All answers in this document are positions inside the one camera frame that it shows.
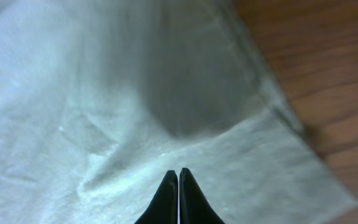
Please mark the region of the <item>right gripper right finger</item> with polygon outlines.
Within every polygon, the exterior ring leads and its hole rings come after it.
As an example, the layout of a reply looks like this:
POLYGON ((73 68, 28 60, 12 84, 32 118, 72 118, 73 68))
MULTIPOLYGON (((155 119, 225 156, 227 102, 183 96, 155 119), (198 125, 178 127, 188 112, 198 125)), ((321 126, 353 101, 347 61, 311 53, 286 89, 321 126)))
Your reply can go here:
POLYGON ((180 172, 179 189, 181 224, 224 224, 188 168, 180 172))

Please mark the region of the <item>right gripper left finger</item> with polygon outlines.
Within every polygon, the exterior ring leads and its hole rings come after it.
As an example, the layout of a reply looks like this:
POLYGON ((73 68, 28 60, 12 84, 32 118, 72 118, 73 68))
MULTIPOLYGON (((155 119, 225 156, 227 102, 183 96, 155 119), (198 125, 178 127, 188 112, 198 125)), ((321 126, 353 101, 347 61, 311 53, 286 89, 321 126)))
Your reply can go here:
POLYGON ((178 178, 168 170, 145 212, 135 224, 178 223, 178 178))

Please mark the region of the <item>khaki green shorts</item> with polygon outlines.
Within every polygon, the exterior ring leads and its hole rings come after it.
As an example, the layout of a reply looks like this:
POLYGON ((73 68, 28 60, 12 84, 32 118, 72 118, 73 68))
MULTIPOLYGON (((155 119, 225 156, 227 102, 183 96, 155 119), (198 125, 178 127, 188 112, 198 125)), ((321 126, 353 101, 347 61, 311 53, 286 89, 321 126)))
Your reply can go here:
POLYGON ((0 223, 134 223, 187 167, 226 223, 357 200, 230 1, 0 0, 0 223))

